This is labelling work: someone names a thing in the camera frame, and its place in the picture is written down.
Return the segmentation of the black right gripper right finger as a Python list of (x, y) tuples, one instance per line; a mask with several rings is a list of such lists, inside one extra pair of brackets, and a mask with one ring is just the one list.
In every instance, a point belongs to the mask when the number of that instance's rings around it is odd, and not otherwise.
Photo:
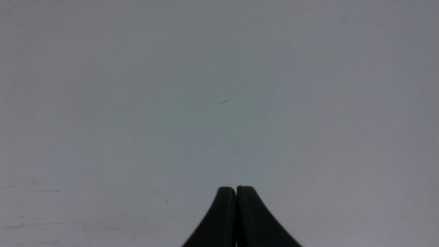
[(301, 246), (276, 220), (251, 186), (237, 187), (238, 247)]

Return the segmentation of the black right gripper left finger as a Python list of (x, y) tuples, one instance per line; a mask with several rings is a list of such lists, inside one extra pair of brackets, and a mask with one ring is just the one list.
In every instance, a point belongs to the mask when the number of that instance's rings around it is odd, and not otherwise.
[(182, 246), (235, 247), (236, 205), (233, 188), (218, 188), (209, 210)]

